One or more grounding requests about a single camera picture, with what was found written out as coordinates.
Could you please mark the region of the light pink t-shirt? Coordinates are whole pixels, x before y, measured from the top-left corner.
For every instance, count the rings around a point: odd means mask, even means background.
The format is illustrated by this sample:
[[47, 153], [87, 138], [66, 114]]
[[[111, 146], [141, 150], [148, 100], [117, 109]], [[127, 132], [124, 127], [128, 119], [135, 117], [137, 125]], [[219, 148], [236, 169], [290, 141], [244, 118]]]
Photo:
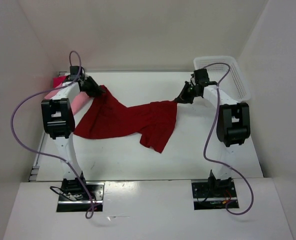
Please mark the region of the light pink t-shirt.
[[[54, 97], [59, 92], [58, 88], [61, 86], [62, 84], [58, 85], [55, 90], [48, 93], [44, 99], [50, 100], [52, 97]], [[89, 102], [89, 100], [90, 97], [85, 92], [80, 92], [70, 103], [73, 115], [76, 115], [84, 107], [84, 105]]]

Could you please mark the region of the magenta t-shirt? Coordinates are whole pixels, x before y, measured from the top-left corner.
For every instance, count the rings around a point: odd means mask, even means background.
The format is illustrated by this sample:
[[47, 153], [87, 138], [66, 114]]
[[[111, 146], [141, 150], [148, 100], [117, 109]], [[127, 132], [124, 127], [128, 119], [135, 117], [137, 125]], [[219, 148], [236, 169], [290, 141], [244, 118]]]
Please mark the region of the magenta t-shirt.
[[54, 89], [56, 88], [60, 88], [63, 84], [63, 82], [65, 81], [66, 76], [62, 75], [62, 76], [58, 76], [58, 77], [54, 77], [52, 80], [52, 86]]

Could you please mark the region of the dark red t-shirt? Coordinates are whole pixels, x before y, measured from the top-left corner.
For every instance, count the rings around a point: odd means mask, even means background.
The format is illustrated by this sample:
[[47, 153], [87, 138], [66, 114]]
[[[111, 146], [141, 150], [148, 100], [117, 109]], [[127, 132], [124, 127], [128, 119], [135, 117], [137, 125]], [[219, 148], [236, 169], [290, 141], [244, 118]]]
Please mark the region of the dark red t-shirt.
[[162, 153], [176, 126], [177, 103], [165, 100], [127, 107], [106, 86], [101, 87], [105, 93], [93, 99], [73, 133], [89, 140], [138, 133], [141, 145]]

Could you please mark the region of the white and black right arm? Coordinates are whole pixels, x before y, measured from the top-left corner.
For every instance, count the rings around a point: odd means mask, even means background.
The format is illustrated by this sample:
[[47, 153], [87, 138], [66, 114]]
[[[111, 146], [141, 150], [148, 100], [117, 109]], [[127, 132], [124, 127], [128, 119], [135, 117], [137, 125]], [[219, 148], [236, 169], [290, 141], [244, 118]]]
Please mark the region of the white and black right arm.
[[194, 198], [203, 198], [202, 202], [206, 202], [209, 197], [218, 197], [228, 190], [232, 183], [230, 176], [232, 171], [245, 180], [247, 185], [249, 184], [243, 174], [232, 167], [227, 159], [220, 161], [207, 157], [207, 147], [214, 130], [216, 130], [216, 136], [224, 144], [224, 149], [228, 154], [232, 154], [237, 146], [244, 144], [251, 134], [249, 105], [234, 100], [220, 90], [221, 81], [230, 71], [231, 68], [228, 66], [227, 72], [216, 82], [210, 80], [205, 67], [195, 70], [190, 81], [185, 82], [179, 96], [174, 100], [180, 104], [192, 104], [194, 98], [202, 97], [216, 108], [215, 117], [203, 148], [203, 157], [208, 162], [222, 165], [226, 172], [224, 178], [221, 179], [216, 178], [211, 171], [207, 182], [202, 184], [204, 188], [200, 189], [201, 192], [198, 193], [198, 188], [193, 190]]

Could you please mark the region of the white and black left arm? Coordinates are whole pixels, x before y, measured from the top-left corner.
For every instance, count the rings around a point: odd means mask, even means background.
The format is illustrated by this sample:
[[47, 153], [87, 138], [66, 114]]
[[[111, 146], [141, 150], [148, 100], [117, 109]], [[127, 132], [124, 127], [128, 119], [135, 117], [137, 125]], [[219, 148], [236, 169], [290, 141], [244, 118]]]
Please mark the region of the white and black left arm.
[[83, 107], [88, 97], [98, 97], [105, 90], [89, 75], [81, 76], [75, 83], [73, 77], [63, 76], [63, 82], [41, 102], [41, 112], [44, 130], [53, 139], [59, 157], [64, 159], [60, 193], [69, 200], [82, 200], [88, 196], [88, 187], [73, 143], [76, 128], [74, 114]]

